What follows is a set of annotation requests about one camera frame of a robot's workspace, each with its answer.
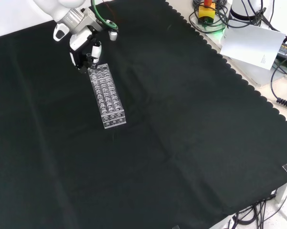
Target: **cable bundle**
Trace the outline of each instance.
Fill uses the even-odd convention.
[[[272,91],[273,95],[275,96],[275,98],[277,99],[276,102],[287,107],[287,100],[279,98],[275,94],[274,89],[273,89],[273,78],[274,78],[274,75],[275,75],[276,71],[280,68],[280,66],[283,65],[285,62],[287,62],[287,58],[283,62],[281,62],[279,65],[277,65],[277,67],[275,68],[275,70],[274,70],[274,72],[272,74],[272,77],[271,77],[271,91]]]
[[[248,12],[247,12],[247,9],[246,9],[246,6],[243,2],[243,0],[241,0],[242,3],[243,3],[243,6],[245,8],[245,11],[246,11],[246,14],[248,16],[248,20],[249,22],[246,22],[246,21],[239,21],[239,20],[236,20],[236,19],[229,19],[229,17],[227,16],[228,14],[228,8],[226,7],[226,4],[227,4],[227,0],[215,0],[213,1],[213,3],[215,3],[215,8],[212,8],[212,7],[209,7],[209,6],[205,6],[201,0],[193,0],[192,2],[192,5],[193,5],[193,8],[194,8],[194,12],[192,14],[190,14],[189,16],[189,21],[191,23],[191,25],[198,31],[200,32],[203,32],[203,33],[215,33],[215,32],[219,32],[219,31],[223,31],[225,29],[225,27],[231,27],[231,28],[236,28],[236,29],[239,29],[239,28],[244,28],[246,26],[249,26],[249,25],[257,25],[259,26],[261,24],[261,21],[262,21],[262,15],[263,15],[263,5],[261,7],[261,10],[259,10],[258,12],[255,12],[255,17],[253,20],[251,20],[250,16],[248,15]],[[205,8],[209,8],[209,9],[212,9],[215,11],[215,14],[218,15],[219,17],[219,20],[217,20],[216,22],[213,22],[213,23],[206,23],[206,22],[203,22],[197,15],[197,11],[199,9],[200,6],[203,6]],[[196,26],[192,21],[191,21],[191,16],[192,15],[195,15],[195,17],[197,18],[197,20],[199,22],[203,22],[203,24],[205,26],[210,26],[210,27],[221,27],[220,29],[217,29],[217,30],[214,30],[214,31],[203,31],[201,30],[198,26]],[[229,21],[238,21],[238,22],[242,22],[244,23],[245,25],[243,26],[232,26],[229,24]]]
[[[269,198],[263,199],[261,201],[257,201],[252,206],[248,207],[247,209],[245,209],[243,211],[237,212],[233,216],[234,224],[233,224],[232,229],[235,229],[238,224],[249,225],[249,224],[252,224],[253,222],[256,222],[257,229],[264,229],[264,222],[269,220],[270,218],[272,218],[275,214],[277,214],[277,212],[280,211],[280,209],[284,205],[285,201],[287,200],[287,197],[286,197],[285,200],[283,201],[283,203],[281,204],[280,208],[274,214],[272,214],[270,217],[265,219],[266,202],[273,199],[275,196],[276,196],[276,193],[272,194]],[[254,211],[253,217],[250,220],[243,220],[252,211]],[[247,212],[247,213],[241,219],[239,219],[239,215],[242,213],[245,213],[245,212]]]

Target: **white paper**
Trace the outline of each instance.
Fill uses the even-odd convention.
[[[229,21],[232,26],[241,22]],[[270,70],[285,34],[249,25],[244,28],[226,28],[222,38],[221,54]]]

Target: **black cloth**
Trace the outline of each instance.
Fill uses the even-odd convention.
[[[265,98],[163,0],[108,5],[116,128],[53,21],[0,38],[0,229],[207,229],[287,182]]]

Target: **white cylinder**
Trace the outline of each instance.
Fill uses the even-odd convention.
[[[257,11],[261,10],[261,0],[243,0],[244,5],[247,9],[248,16],[254,16],[255,14],[254,14],[253,10],[251,9],[248,1],[250,1],[255,12],[257,12]],[[241,0],[234,0],[233,4],[231,6],[231,10],[233,10],[233,12],[236,14],[247,17],[244,5],[243,5]]]

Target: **white table surface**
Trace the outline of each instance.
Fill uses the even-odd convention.
[[[192,0],[166,0],[166,1],[189,22],[188,17],[193,12]],[[280,9],[281,8],[279,7],[276,8],[275,6],[275,13],[278,12]],[[277,29],[282,30],[278,22],[276,23],[276,27]],[[282,32],[287,33],[287,28],[282,30]],[[220,52],[219,47],[212,40],[210,40],[205,34],[203,33],[200,34],[204,37],[204,39],[208,42],[208,44],[212,46],[213,49],[215,49],[218,53]],[[246,75],[234,64],[232,60],[227,58],[227,61],[228,64],[230,64],[231,67],[234,68],[238,74],[242,75],[243,79],[247,80]],[[287,100],[287,76],[274,82],[273,88],[278,97]],[[283,115],[287,120],[287,108],[276,103],[276,98],[273,96],[271,92],[270,85],[266,85],[262,88],[255,87],[255,89],[259,91],[261,95],[267,99],[268,102],[272,103],[273,107],[276,108],[279,111],[279,113]]]

